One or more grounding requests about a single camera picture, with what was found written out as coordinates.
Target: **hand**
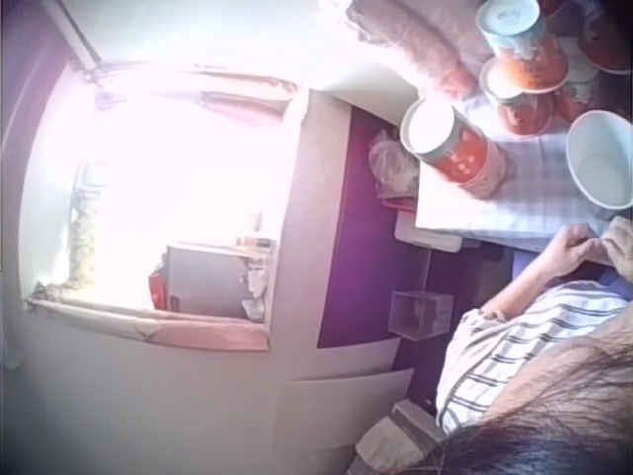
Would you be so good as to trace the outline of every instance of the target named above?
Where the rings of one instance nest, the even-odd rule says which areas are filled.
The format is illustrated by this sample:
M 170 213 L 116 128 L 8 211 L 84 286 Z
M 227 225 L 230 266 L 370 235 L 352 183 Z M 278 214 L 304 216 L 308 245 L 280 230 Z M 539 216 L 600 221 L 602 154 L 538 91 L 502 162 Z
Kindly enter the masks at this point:
M 548 279 L 563 277 L 600 249 L 600 239 L 586 224 L 564 225 L 534 261 Z
M 620 275 L 633 283 L 633 223 L 621 216 L 613 218 L 602 244 Z

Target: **tablecloth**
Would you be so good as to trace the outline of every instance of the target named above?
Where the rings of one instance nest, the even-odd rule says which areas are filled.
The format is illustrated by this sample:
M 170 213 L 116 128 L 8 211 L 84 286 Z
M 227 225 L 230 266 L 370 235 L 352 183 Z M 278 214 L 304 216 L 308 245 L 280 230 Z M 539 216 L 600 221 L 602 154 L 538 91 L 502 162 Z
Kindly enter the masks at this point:
M 597 234 L 605 230 L 608 214 L 581 194 L 567 168 L 569 125 L 563 119 L 553 117 L 542 134 L 524 138 L 502 128 L 484 96 L 456 107 L 506 151 L 511 176 L 490 199 L 478 200 L 422 165 L 419 228 L 534 251 L 565 223 L 588 223 Z

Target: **blue pants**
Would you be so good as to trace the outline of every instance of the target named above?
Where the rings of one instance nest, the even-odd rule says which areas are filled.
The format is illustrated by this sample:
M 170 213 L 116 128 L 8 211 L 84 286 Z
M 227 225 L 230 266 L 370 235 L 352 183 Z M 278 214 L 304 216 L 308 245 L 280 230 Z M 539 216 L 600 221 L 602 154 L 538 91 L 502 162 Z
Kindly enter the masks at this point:
M 514 252 L 514 262 L 512 264 L 512 279 L 515 279 L 525 268 L 536 258 L 538 254 L 528 252 L 526 250 L 516 250 Z M 572 275 L 578 277 L 578 280 L 595 280 L 612 292 L 620 295 L 624 300 L 633 301 L 633 285 L 621 277 L 615 269 L 604 267 L 598 264 L 583 264 L 581 266 L 581 275 Z M 565 282 L 564 279 L 555 279 L 551 282 L 551 286 L 556 286 Z

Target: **white wall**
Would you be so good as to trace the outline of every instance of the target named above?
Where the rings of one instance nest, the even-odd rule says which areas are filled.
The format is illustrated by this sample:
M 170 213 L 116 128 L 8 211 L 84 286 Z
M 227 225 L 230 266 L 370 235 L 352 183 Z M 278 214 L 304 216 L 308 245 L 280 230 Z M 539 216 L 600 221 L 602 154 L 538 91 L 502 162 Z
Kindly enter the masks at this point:
M 79 142 L 63 143 L 70 136 L 79 139 L 70 116 L 89 117 L 84 96 L 81 80 L 66 69 L 31 151 L 19 233 L 25 293 L 48 275 L 50 255 L 60 245 L 67 185 L 82 149 Z M 346 453 L 275 453 L 273 426 L 284 382 L 386 371 L 397 347 L 392 340 L 316 350 L 350 114 L 349 105 L 312 93 L 282 232 L 272 350 L 235 354 L 152 346 L 39 315 L 15 315 L 25 357 L 20 384 L 44 414 L 25 439 L 35 439 L 35 430 L 49 433 L 91 475 L 302 475 L 302 470 L 313 475 L 318 467 L 336 466 Z M 19 296 L 9 297 L 12 308 L 19 308 Z M 25 402 L 19 410 L 31 409 Z M 47 473 L 63 470 L 62 462 L 43 460 L 50 464 Z
M 319 0 L 63 3 L 107 63 L 193 60 L 285 77 L 393 124 L 417 98 L 410 84 L 340 35 Z

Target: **window sill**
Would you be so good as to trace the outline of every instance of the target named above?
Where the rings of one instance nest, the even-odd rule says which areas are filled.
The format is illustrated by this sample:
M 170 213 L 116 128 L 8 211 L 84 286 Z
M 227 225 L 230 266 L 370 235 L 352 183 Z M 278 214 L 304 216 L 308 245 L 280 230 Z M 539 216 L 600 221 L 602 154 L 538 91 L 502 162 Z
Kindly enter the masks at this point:
M 224 317 L 131 311 L 27 299 L 32 313 L 71 327 L 134 341 L 206 351 L 269 351 L 264 323 Z

